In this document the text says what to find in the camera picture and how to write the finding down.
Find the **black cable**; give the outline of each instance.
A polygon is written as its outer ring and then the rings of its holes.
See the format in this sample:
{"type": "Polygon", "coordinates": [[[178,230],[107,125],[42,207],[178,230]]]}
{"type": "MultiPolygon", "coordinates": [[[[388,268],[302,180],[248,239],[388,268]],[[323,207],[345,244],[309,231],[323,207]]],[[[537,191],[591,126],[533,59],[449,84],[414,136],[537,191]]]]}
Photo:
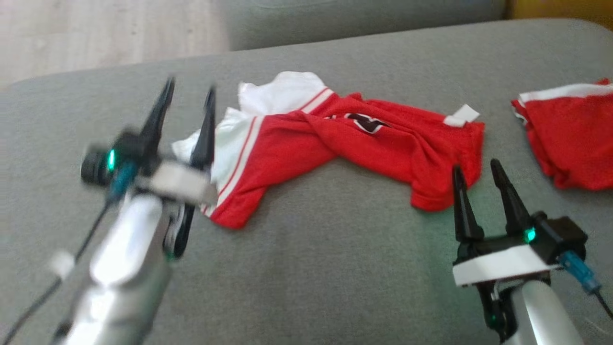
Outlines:
{"type": "MultiPolygon", "coordinates": [[[[81,247],[79,248],[79,250],[77,251],[77,254],[75,255],[75,266],[76,266],[77,262],[79,261],[79,259],[81,258],[81,256],[83,256],[83,254],[85,253],[85,250],[87,249],[87,246],[91,242],[91,239],[94,237],[94,233],[96,232],[96,228],[98,227],[98,225],[100,225],[100,221],[102,221],[102,218],[107,213],[107,211],[109,210],[110,206],[111,206],[111,203],[106,202],[104,204],[104,207],[102,208],[100,214],[98,214],[98,217],[94,221],[94,225],[91,227],[91,230],[87,234],[87,237],[85,238],[85,240],[83,241],[83,244],[81,244],[81,247]]],[[[30,305],[30,307],[28,307],[26,309],[26,311],[19,317],[17,322],[15,322],[13,324],[13,327],[10,328],[9,332],[7,333],[6,337],[4,338],[4,341],[2,341],[2,345],[9,345],[10,344],[10,342],[13,340],[15,335],[17,335],[17,332],[19,331],[19,329],[23,326],[23,324],[25,324],[25,322],[43,304],[45,304],[45,302],[49,299],[49,297],[51,297],[51,295],[54,294],[57,291],[57,289],[59,288],[60,285],[62,285],[62,280],[60,278],[57,278],[52,283],[52,285],[49,286],[46,289],[46,291],[40,297],[38,297],[38,299],[36,299],[36,301],[34,301],[34,303],[32,303],[30,305]]]]}
{"type": "Polygon", "coordinates": [[[603,296],[600,294],[600,291],[596,291],[594,293],[594,295],[596,295],[596,298],[598,299],[598,301],[600,302],[600,305],[603,306],[604,311],[606,311],[607,315],[609,316],[609,318],[611,320],[613,320],[613,312],[611,312],[611,308],[609,308],[609,306],[607,305],[607,303],[605,302],[603,296]]]}

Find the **red jersey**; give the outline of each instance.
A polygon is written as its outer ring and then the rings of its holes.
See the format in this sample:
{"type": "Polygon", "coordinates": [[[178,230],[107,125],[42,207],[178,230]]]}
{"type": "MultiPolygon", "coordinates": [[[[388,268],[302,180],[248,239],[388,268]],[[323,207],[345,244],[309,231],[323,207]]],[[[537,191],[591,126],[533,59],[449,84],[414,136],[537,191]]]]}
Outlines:
{"type": "Polygon", "coordinates": [[[545,175],[558,188],[613,188],[613,85],[572,84],[511,102],[545,175]]]}
{"type": "Polygon", "coordinates": [[[312,73],[241,84],[238,96],[241,110],[228,108],[216,129],[211,180],[219,200],[203,209],[224,227],[244,227],[269,186],[336,157],[410,184],[411,205],[426,211],[453,204],[454,165],[469,186],[481,173],[483,123],[450,126],[426,110],[341,97],[312,73]]]}

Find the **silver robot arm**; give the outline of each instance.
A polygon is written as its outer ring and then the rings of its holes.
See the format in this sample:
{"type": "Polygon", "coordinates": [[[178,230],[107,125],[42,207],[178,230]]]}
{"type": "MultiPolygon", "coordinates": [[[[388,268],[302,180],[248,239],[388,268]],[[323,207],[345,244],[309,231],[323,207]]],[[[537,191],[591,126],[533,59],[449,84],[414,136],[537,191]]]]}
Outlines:
{"type": "Polygon", "coordinates": [[[82,180],[107,187],[108,203],[128,194],[52,344],[142,344],[169,282],[170,262],[185,251],[195,209],[217,204],[209,174],[215,145],[213,87],[190,162],[158,155],[174,83],[168,79],[139,133],[126,128],[110,150],[90,149],[83,161],[82,180]],[[176,217],[173,205],[178,206],[176,217]]]}
{"type": "Polygon", "coordinates": [[[517,330],[504,345],[583,345],[581,335],[549,285],[529,280],[513,288],[510,300],[517,330]]]}
{"type": "Polygon", "coordinates": [[[142,344],[170,280],[163,243],[171,225],[158,196],[126,199],[52,344],[142,344]]]}
{"type": "Polygon", "coordinates": [[[457,286],[475,286],[485,324],[504,345],[583,344],[558,296],[550,271],[566,268],[588,293],[600,283],[585,266],[587,235],[568,217],[529,215],[498,160],[491,162],[507,219],[506,235],[486,238],[477,224],[459,166],[454,168],[455,237],[460,243],[453,274],[457,286]],[[499,291],[500,285],[510,286],[499,291]]]}

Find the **white stripe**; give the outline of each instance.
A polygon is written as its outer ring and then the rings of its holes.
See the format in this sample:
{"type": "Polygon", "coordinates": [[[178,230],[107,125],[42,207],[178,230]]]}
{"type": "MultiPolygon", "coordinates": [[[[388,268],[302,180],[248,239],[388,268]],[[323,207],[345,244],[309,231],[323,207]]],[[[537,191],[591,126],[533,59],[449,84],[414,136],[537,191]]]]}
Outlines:
{"type": "MultiPolygon", "coordinates": [[[[217,207],[219,207],[221,204],[223,204],[223,202],[232,193],[232,191],[234,190],[234,188],[236,187],[236,185],[240,181],[240,178],[242,177],[243,172],[245,171],[245,166],[247,165],[247,160],[249,160],[249,156],[251,155],[251,151],[253,150],[253,146],[256,143],[257,137],[258,137],[259,132],[260,132],[260,128],[262,127],[262,121],[264,120],[264,117],[265,116],[258,116],[258,117],[256,117],[254,119],[253,129],[251,130],[251,135],[249,136],[249,139],[247,140],[247,143],[245,144],[245,149],[243,151],[243,155],[240,157],[240,161],[238,162],[238,167],[237,167],[236,173],[234,174],[234,177],[232,177],[232,180],[230,180],[230,183],[226,187],[226,190],[219,196],[219,199],[217,201],[217,207]]],[[[212,214],[213,211],[214,211],[214,208],[210,207],[207,210],[206,215],[212,214]]]]}
{"type": "Polygon", "coordinates": [[[528,119],[525,118],[523,115],[519,114],[517,110],[515,109],[515,107],[513,107],[513,114],[515,114],[515,117],[522,119],[524,126],[528,123],[528,119]]]}
{"type": "Polygon", "coordinates": [[[328,99],[328,97],[330,97],[330,95],[332,95],[333,93],[334,93],[334,91],[332,91],[330,89],[326,89],[324,92],[321,93],[321,95],[317,96],[306,107],[302,108],[302,111],[307,113],[307,114],[309,114],[310,112],[315,110],[315,108],[317,108],[320,104],[322,104],[324,101],[326,101],[328,99]]]}
{"type": "Polygon", "coordinates": [[[546,101],[560,97],[604,96],[613,93],[613,85],[572,84],[549,90],[521,93],[519,101],[522,106],[529,101],[546,101]]]}

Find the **grey sofa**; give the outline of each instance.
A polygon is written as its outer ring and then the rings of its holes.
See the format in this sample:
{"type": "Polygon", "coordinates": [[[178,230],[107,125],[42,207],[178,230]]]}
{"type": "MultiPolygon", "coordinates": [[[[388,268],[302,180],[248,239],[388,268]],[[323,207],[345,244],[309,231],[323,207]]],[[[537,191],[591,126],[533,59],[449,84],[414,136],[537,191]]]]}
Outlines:
{"type": "MultiPolygon", "coordinates": [[[[75,250],[102,205],[79,182],[90,142],[139,125],[169,74],[177,77],[162,146],[201,119],[203,93],[236,106],[241,80],[312,71],[342,95],[361,91],[450,114],[467,103],[485,122],[484,161],[499,158],[531,211],[571,216],[590,235],[588,263],[613,295],[613,193],[559,190],[543,176],[509,100],[521,91],[592,82],[613,72],[613,33],[578,20],[526,20],[378,34],[219,56],[41,77],[3,95],[0,324],[49,284],[44,264],[75,250]]],[[[495,344],[475,289],[454,285],[452,210],[408,204],[410,187],[335,160],[272,188],[242,231],[196,217],[186,255],[147,344],[495,344]]],[[[488,234],[504,232],[489,167],[469,192],[488,234]]],[[[114,214],[107,216],[108,227],[114,214]]],[[[104,235],[100,231],[93,247],[104,235]]],[[[86,255],[88,260],[91,251],[86,255]]],[[[15,344],[45,344],[86,274],[83,262],[15,344]]],[[[611,324],[569,275],[553,288],[587,344],[611,324]]]]}
{"type": "Polygon", "coordinates": [[[504,0],[224,0],[232,50],[500,20],[504,0]]]}

